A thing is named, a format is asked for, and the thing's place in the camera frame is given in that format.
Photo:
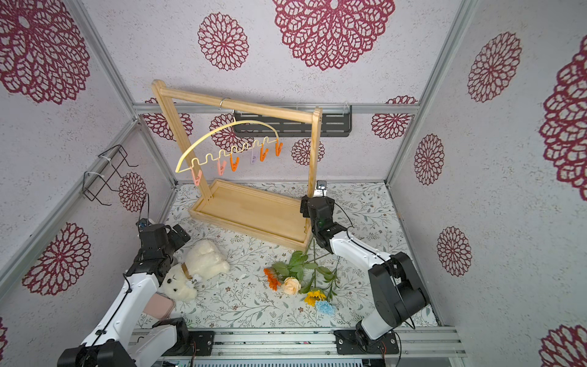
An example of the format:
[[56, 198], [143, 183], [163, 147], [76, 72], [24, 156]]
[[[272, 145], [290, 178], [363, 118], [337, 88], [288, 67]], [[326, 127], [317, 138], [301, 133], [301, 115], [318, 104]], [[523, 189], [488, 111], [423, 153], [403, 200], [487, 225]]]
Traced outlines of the peach artificial rose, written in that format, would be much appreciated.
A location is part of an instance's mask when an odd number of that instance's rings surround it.
[[279, 276], [281, 286], [278, 291], [286, 295], [302, 294], [304, 276], [315, 267], [313, 260], [305, 251], [297, 250], [291, 254], [288, 261], [278, 261], [268, 268], [273, 268]]

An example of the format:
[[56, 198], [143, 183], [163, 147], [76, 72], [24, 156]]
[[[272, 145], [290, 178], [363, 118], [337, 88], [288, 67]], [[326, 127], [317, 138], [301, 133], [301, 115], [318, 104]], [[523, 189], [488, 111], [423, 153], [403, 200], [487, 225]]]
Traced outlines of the yellow wavy clothes hanger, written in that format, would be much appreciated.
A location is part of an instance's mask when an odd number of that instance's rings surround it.
[[[239, 138], [235, 135], [235, 130], [233, 126], [241, 125], [246, 123], [258, 124], [258, 125], [265, 125], [269, 127], [272, 132], [275, 134], [274, 136], [265, 136], [261, 141], [259, 140], [247, 140], [244, 138]], [[220, 150], [217, 154], [208, 153], [206, 154], [204, 161], [201, 162], [198, 157], [193, 156], [193, 150], [200, 145], [201, 143], [205, 142], [207, 139], [220, 139], [221, 142], [217, 145], [220, 147]], [[222, 158], [229, 157], [234, 154], [240, 154], [244, 151], [249, 151], [254, 148], [268, 148], [270, 144], [275, 144], [276, 142], [281, 142], [278, 132], [272, 128], [270, 125], [267, 125], [263, 122], [252, 121], [252, 120], [245, 120], [245, 121], [234, 121], [229, 124], [219, 125], [214, 130], [210, 131], [209, 133], [200, 137], [196, 142], [194, 142], [180, 157], [180, 160], [177, 163], [175, 172], [177, 174], [185, 172], [185, 171], [192, 171], [192, 169], [200, 169], [200, 166], [206, 165], [209, 161], [218, 161]]]

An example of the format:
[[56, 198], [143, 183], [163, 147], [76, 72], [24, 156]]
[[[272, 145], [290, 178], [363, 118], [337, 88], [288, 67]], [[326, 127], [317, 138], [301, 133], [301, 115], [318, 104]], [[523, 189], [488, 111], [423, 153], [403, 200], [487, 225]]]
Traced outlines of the light blue artificial flower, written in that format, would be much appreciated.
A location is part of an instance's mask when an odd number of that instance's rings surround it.
[[[317, 244], [316, 244], [316, 240], [313, 240], [312, 242], [312, 249], [313, 249], [313, 264], [319, 265], [318, 264], [318, 260], [319, 260], [319, 256], [317, 255]], [[316, 309], [317, 312], [325, 314], [327, 316], [333, 317], [336, 313], [336, 308], [333, 305], [333, 302], [331, 304], [329, 304], [328, 302], [319, 302], [316, 307], [314, 307]]]

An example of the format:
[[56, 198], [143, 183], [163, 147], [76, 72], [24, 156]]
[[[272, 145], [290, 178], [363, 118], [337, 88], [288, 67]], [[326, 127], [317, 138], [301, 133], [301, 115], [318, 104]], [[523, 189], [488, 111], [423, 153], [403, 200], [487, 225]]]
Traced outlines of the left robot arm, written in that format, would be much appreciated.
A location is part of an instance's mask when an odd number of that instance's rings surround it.
[[123, 274], [119, 295], [97, 327], [77, 347], [64, 350], [59, 366], [151, 366], [165, 353], [194, 351], [194, 342], [182, 318], [159, 321], [136, 345], [128, 344], [151, 298], [171, 270], [174, 253], [190, 240], [179, 225], [138, 225], [141, 247]]

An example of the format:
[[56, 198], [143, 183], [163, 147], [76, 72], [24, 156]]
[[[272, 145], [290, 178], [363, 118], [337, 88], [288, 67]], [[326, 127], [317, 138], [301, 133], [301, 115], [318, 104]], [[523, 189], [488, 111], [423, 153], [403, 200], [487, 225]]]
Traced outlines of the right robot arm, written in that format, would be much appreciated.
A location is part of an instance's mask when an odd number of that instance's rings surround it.
[[356, 239], [348, 228], [334, 221], [335, 205], [329, 197], [304, 196], [301, 214], [310, 220], [319, 247], [368, 274], [375, 310], [356, 327], [356, 342], [366, 348], [409, 321], [430, 303], [430, 297], [406, 253], [390, 254]]

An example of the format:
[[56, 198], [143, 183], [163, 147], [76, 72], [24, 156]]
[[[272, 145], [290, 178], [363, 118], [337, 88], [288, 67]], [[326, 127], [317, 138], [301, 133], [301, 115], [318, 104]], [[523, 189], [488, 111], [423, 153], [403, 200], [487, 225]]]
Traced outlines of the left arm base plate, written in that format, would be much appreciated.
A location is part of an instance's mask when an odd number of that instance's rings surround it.
[[190, 331], [186, 340], [180, 340], [179, 346], [170, 348], [163, 357], [211, 356], [215, 336], [213, 331]]

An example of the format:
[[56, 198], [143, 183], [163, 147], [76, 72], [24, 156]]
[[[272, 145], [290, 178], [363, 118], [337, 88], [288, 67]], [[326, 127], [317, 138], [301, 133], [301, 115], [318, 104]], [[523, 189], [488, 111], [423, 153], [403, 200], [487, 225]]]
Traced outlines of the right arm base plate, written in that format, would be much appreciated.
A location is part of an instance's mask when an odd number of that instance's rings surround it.
[[339, 355], [399, 355], [400, 344], [394, 333], [385, 333], [377, 339], [369, 339], [358, 330], [335, 330], [336, 350]]

